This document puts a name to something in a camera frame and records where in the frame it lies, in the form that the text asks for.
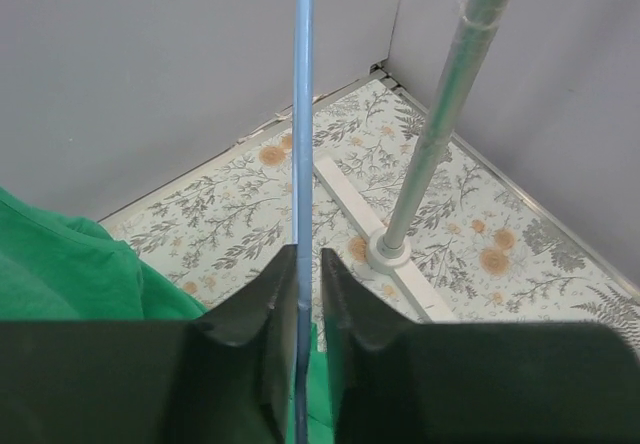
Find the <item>floor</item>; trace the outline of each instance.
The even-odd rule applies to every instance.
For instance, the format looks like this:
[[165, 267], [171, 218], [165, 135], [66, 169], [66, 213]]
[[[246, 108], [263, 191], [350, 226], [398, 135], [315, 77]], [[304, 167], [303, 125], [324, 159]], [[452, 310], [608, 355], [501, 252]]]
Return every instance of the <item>floor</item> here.
[[[383, 221], [392, 212], [424, 110], [378, 79], [317, 104], [314, 145], [329, 151]], [[103, 224], [177, 286], [213, 307], [291, 241], [291, 130], [267, 127], [226, 155]], [[313, 315], [319, 250], [333, 247], [360, 281], [412, 319], [393, 281], [326, 191], [314, 196]], [[413, 222], [414, 261], [462, 320], [599, 320], [640, 350], [640, 300], [614, 270], [458, 138]]]

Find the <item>metal pole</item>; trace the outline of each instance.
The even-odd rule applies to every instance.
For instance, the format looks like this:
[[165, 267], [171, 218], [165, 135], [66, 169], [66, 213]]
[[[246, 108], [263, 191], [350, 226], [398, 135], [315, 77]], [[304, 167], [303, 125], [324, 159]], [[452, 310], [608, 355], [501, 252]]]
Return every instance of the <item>metal pole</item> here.
[[405, 236], [451, 139], [460, 110], [496, 34], [498, 21], [507, 1], [467, 2], [440, 76], [434, 104], [409, 163], [389, 228], [379, 241], [379, 250], [383, 255], [393, 257], [402, 252]]

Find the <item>pole base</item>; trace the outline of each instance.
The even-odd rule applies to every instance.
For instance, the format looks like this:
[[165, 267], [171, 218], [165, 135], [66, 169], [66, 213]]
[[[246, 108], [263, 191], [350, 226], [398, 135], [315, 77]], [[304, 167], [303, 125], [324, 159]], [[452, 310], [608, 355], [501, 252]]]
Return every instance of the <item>pole base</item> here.
[[385, 256], [382, 242], [386, 232], [384, 224], [333, 159], [326, 153], [316, 153], [313, 167], [322, 186], [367, 241], [369, 265], [375, 271], [391, 276], [423, 321], [458, 322], [456, 315], [411, 260], [411, 246], [407, 239], [397, 257], [394, 254]]
[[367, 261], [374, 271], [390, 276], [395, 268], [404, 266], [409, 262], [411, 259], [411, 245], [409, 240], [405, 238], [405, 242], [400, 249], [391, 249], [392, 252], [386, 252], [383, 240], [385, 231], [386, 228], [381, 227], [369, 236]]

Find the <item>gray wall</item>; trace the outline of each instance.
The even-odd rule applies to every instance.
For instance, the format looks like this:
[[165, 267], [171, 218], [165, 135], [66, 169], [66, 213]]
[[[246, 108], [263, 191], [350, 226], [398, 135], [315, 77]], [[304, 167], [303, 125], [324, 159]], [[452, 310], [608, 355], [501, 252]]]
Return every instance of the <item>gray wall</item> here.
[[[459, 0], [401, 0], [388, 67], [434, 95]], [[640, 0], [512, 0], [460, 134], [640, 283]]]
[[[317, 0], [316, 91], [387, 57], [399, 0]], [[291, 103], [294, 0], [0, 0], [0, 185], [99, 218]]]

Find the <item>green fabric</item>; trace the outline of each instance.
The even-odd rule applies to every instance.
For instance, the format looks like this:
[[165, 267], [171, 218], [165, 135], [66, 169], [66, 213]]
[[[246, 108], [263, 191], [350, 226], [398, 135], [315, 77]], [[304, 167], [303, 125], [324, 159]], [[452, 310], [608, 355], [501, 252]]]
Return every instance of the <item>green fabric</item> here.
[[0, 188], [0, 319], [192, 319], [204, 311], [99, 224]]
[[[311, 357], [307, 379], [307, 413], [309, 414], [309, 444], [332, 444], [333, 422], [329, 401], [329, 374], [327, 355], [318, 351], [318, 333], [315, 324], [311, 330]], [[293, 398], [289, 399], [289, 428], [287, 443], [295, 442]]]

